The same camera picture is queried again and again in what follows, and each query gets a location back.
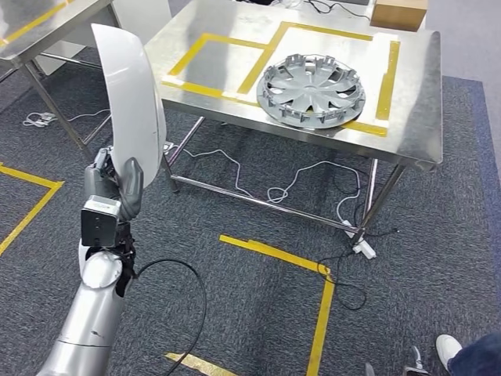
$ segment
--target shoe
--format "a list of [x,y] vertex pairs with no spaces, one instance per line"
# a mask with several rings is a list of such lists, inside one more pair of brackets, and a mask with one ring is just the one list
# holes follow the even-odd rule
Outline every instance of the shoe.
[[456,339],[447,334],[439,335],[437,338],[436,346],[440,361],[442,362],[444,367],[447,371],[449,371],[447,368],[449,360],[453,359],[454,356],[457,355],[460,350],[463,349],[463,346],[457,342]]

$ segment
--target yellow tape marking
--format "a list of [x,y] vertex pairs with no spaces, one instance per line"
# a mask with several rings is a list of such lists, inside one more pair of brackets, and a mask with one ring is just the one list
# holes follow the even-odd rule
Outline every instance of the yellow tape marking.
[[[302,23],[293,23],[293,22],[281,22],[275,33],[271,38],[268,44],[244,41],[242,39],[230,38],[225,37],[222,35],[217,34],[208,34],[204,33],[201,34],[195,43],[192,45],[188,52],[184,54],[180,60],[179,60],[174,68],[172,68],[168,74],[172,76],[176,76],[181,73],[186,65],[193,59],[197,53],[198,53],[207,41],[213,42],[221,42],[221,43],[230,43],[235,45],[243,45],[246,47],[252,47],[255,49],[262,49],[263,53],[257,59],[256,64],[244,79],[244,81],[240,85],[238,94],[247,94],[248,93],[252,86],[260,77],[261,72],[265,68],[268,63],[270,57],[276,49],[276,47],[284,38],[284,35],[289,27],[296,27],[299,29],[308,30],[308,31],[316,31],[324,34],[330,35],[339,35],[346,38],[355,38],[360,39],[363,41],[372,41],[373,37],[371,35],[365,34],[358,34],[352,33],[349,31],[340,31],[334,29],[327,29],[325,27],[317,27],[317,26],[310,26],[305,25]],[[377,102],[377,115],[376,118],[380,120],[388,120],[389,117],[389,111],[391,106],[392,96],[393,95],[393,85],[395,83],[395,76],[396,73],[396,64],[398,59],[400,42],[392,41],[390,44],[390,53],[388,60],[388,71],[383,79],[381,88],[380,91],[380,98]],[[170,81],[162,81],[163,85],[171,86],[177,89],[183,89],[188,92],[194,92],[196,94],[200,94],[203,96],[210,96],[212,98],[217,99],[226,99],[231,100],[232,102],[242,103],[248,106],[259,107],[260,105],[256,102],[250,102],[242,99],[238,99],[232,96],[225,96],[223,93],[223,90],[220,89],[213,89],[204,85],[192,84],[190,82],[185,82],[183,85],[176,84]],[[374,136],[386,137],[388,134],[388,128],[379,126],[379,125],[372,125],[367,123],[361,123],[358,121],[350,121],[345,125],[342,126],[343,128],[346,129],[353,129],[355,131],[361,131],[372,134]]]
[[166,86],[171,86],[173,88],[183,89],[187,92],[194,92],[195,94],[201,94],[202,96],[210,96],[211,98],[231,100],[232,102],[242,103],[242,104],[246,104],[247,106],[254,106],[254,107],[260,106],[258,103],[256,102],[248,102],[246,100],[233,98],[232,96],[224,96],[223,95],[223,90],[221,89],[208,88],[207,86],[193,84],[192,82],[184,82],[182,85],[179,85],[174,82],[162,81],[162,84]]
[[354,129],[355,131],[370,133],[371,135],[380,136],[380,137],[386,137],[386,135],[388,134],[388,128],[386,127],[380,127],[379,125],[361,123],[360,121],[354,121],[354,120],[349,121],[348,123],[343,124],[341,127],[346,129]]
[[[183,354],[175,354],[174,352],[168,352],[164,356],[171,360],[178,360]],[[209,363],[207,361],[198,358],[191,354],[188,354],[184,358],[181,364],[183,364],[186,367],[192,368],[193,370],[199,371],[202,374],[207,374],[207,376],[237,376],[233,372],[226,371],[224,368],[217,367],[215,364]]]
[[400,42],[390,42],[390,53],[388,58],[388,70],[381,81],[380,98],[377,101],[376,118],[380,120],[388,120],[390,117],[390,107],[392,96],[393,96],[393,86],[395,85],[395,76],[396,73],[396,64],[398,61],[398,52]]
[[54,188],[54,186],[57,186],[57,184],[60,183],[60,182],[53,182],[51,180],[40,178],[39,176],[26,174],[26,172],[14,170],[14,168],[5,167],[2,163],[0,163],[0,172],[2,174],[9,175],[14,178],[26,180],[26,182],[38,184],[39,186],[45,186],[49,189]]
[[331,283],[332,280],[330,277],[327,277],[327,280],[330,282],[326,281],[324,284],[324,292],[322,293],[322,300],[320,302],[318,318],[317,319],[317,326],[315,328],[312,351],[309,353],[306,376],[317,376],[320,369],[320,361],[322,358],[324,340],[325,340],[325,333],[327,330],[327,322],[334,289],[334,284]]
[[40,201],[37,202],[37,204],[35,204],[32,210],[26,214],[18,225],[17,225],[11,233],[0,243],[0,256],[2,256],[2,254],[4,253],[4,251],[7,249],[7,247],[8,247],[11,243],[12,243],[17,235],[29,224],[35,215],[42,210],[42,208],[45,206],[45,204],[47,204],[51,198],[52,198],[52,196],[57,192],[59,188],[61,188],[63,184],[64,184],[64,182],[51,182],[50,180],[40,178],[38,176],[26,174],[26,172],[17,171],[13,168],[7,168],[2,165],[2,163],[0,163],[0,172],[5,175],[25,180],[29,183],[45,186],[49,189],[46,194],[40,199]]
[[2,47],[3,45],[8,44],[8,43],[11,43],[11,42],[13,42],[15,39],[17,39],[17,38],[19,38],[22,35],[24,35],[24,34],[27,33],[28,31],[30,31],[31,29],[32,29],[34,27],[37,27],[37,26],[40,25],[42,22],[48,20],[49,18],[54,16],[54,14],[59,12],[60,10],[61,10],[63,8],[66,8],[69,4],[70,4],[72,2],[74,2],[74,1],[75,0],[66,0],[65,2],[62,2],[62,3],[60,3],[60,4],[55,5],[52,8],[51,8],[51,9],[49,9],[48,11],[42,14],[41,16],[39,16],[38,18],[32,20],[32,22],[28,23],[27,25],[23,26],[22,28],[20,28],[17,31],[14,31],[14,33],[11,34],[11,35],[8,35],[7,37],[4,38],[3,40],[0,40],[0,47]]
[[260,74],[264,69],[269,58],[275,52],[276,47],[284,38],[285,32],[289,28],[286,23],[281,22],[280,26],[271,37],[270,41],[267,44],[267,48],[263,51],[261,56],[254,64],[254,67],[244,79],[244,82],[240,85],[238,90],[239,94],[247,94],[252,88],[252,86],[260,77]]
[[171,76],[176,76],[181,73],[186,65],[188,65],[192,59],[198,53],[204,45],[205,44],[205,34],[201,34],[200,38],[197,39],[196,42],[193,43],[188,52],[185,53],[184,56],[181,57],[173,69],[171,69],[169,74]]
[[346,37],[346,38],[353,38],[353,39],[361,39],[362,41],[371,41],[373,39],[372,35],[365,35],[365,34],[358,34],[358,33],[350,33],[349,31],[342,31],[342,30],[335,30],[335,29],[327,29],[326,27],[318,27],[318,26],[312,26],[312,25],[305,25],[302,23],[294,23],[294,22],[284,22],[287,24],[287,27],[297,27],[298,29],[304,29],[309,31],[316,31],[318,33],[330,34],[330,35],[339,35],[340,37]]
[[268,45],[264,43],[257,43],[251,41],[245,41],[244,39],[236,39],[231,37],[225,37],[223,35],[217,34],[204,34],[205,39],[211,42],[228,43],[230,45],[242,45],[243,47],[251,47],[253,49],[268,49]]
[[260,243],[255,240],[239,240],[226,235],[220,235],[219,240],[235,245],[237,247],[249,249],[251,251],[256,251],[263,255],[275,257],[275,259],[281,259],[287,262],[290,262],[294,265],[302,266],[305,269],[312,270],[315,273],[320,272],[324,276],[327,276],[327,280],[324,284],[324,291],[322,293],[322,300],[320,302],[320,309],[317,319],[317,326],[315,328],[315,335],[312,343],[312,351],[309,353],[309,361],[308,362],[308,369],[306,376],[316,376],[320,369],[320,361],[322,357],[322,350],[324,348],[324,341],[325,340],[325,333],[327,333],[327,322],[329,313],[330,312],[330,304],[333,297],[335,288],[334,283],[330,278],[330,270],[327,266],[318,264],[316,262],[307,260],[296,255],[291,255],[286,251],[282,251],[278,248],[271,247],[267,244]]

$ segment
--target jeans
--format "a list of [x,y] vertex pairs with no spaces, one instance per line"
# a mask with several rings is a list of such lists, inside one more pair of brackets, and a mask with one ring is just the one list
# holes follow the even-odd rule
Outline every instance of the jeans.
[[447,363],[452,376],[501,376],[501,333],[487,334]]

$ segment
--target table top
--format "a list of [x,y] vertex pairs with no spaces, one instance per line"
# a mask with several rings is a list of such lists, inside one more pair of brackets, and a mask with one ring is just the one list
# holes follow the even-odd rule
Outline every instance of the table top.
[[[442,161],[440,34],[370,27],[290,9],[193,0],[146,47],[166,107],[423,170]],[[269,65],[294,53],[333,56],[366,92],[356,121],[294,128],[257,101]]]
[[2,0],[0,65],[20,67],[111,0]]

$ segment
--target white plastic cover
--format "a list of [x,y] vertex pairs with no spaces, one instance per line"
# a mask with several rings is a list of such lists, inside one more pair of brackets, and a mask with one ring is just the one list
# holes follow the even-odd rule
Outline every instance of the white plastic cover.
[[162,101],[140,39],[128,31],[92,24],[101,58],[113,123],[111,157],[120,176],[135,157],[144,187],[160,167],[167,130]]

